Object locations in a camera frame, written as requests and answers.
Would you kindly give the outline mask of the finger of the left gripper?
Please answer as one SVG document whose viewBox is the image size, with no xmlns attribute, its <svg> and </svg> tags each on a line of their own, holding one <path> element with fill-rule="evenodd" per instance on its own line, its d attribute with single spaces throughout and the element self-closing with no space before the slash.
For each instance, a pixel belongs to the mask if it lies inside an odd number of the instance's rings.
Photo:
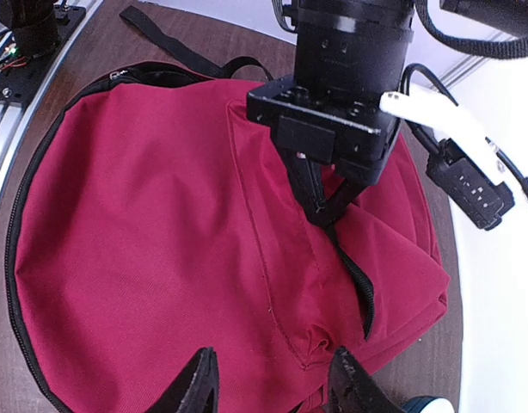
<svg viewBox="0 0 528 413">
<path fill-rule="evenodd" d="M 295 199 L 306 215 L 318 215 L 326 206 L 322 167 L 304 157 L 301 152 L 285 152 L 283 163 Z"/>
<path fill-rule="evenodd" d="M 348 205 L 365 189 L 365 185 L 345 179 L 327 199 L 322 182 L 322 172 L 310 170 L 309 221 L 319 228 L 330 227 L 344 215 Z"/>
</svg>

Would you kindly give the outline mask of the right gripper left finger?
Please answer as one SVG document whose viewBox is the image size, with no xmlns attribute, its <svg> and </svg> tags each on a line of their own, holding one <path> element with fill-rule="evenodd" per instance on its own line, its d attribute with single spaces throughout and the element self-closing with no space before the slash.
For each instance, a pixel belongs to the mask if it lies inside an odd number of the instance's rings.
<svg viewBox="0 0 528 413">
<path fill-rule="evenodd" d="M 200 348 L 182 368 L 150 413 L 218 412 L 219 369 L 213 348 Z"/>
</svg>

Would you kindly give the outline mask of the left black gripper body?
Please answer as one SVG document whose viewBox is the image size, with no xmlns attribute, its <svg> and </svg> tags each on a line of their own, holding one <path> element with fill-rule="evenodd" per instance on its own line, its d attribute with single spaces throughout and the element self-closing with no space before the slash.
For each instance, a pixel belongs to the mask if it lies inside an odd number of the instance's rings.
<svg viewBox="0 0 528 413">
<path fill-rule="evenodd" d="M 251 90 L 247 117 L 270 128 L 276 148 L 333 165 L 339 175 L 362 185 L 378 183 L 400 126 L 376 104 L 319 100 L 292 76 Z"/>
</svg>

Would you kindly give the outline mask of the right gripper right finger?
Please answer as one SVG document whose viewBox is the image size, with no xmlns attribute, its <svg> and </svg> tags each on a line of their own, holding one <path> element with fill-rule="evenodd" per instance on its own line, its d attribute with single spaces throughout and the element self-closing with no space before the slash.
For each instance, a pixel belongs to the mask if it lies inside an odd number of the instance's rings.
<svg viewBox="0 0 528 413">
<path fill-rule="evenodd" d="M 327 412 L 403 413 L 345 347 L 329 365 Z"/>
</svg>

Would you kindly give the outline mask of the red backpack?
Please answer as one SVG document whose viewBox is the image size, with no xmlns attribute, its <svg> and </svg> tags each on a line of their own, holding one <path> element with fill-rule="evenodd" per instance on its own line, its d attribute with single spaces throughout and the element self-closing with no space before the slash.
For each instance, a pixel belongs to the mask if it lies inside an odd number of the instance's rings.
<svg viewBox="0 0 528 413">
<path fill-rule="evenodd" d="M 61 114 L 24 177 L 6 251 L 10 316 L 63 412 L 146 412 L 213 347 L 223 412 L 310 410 L 334 351 L 375 372 L 447 310 L 449 278 L 407 146 L 341 220 L 364 300 L 308 223 L 249 82 L 126 73 Z"/>
</svg>

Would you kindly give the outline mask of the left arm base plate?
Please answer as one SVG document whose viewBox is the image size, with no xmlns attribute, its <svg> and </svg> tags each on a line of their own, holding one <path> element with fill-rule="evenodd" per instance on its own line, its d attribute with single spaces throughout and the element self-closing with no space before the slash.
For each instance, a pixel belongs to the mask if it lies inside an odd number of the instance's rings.
<svg viewBox="0 0 528 413">
<path fill-rule="evenodd" d="M 28 106 L 86 14 L 66 1 L 0 1 L 0 23 L 10 34 L 0 46 L 0 103 Z"/>
</svg>

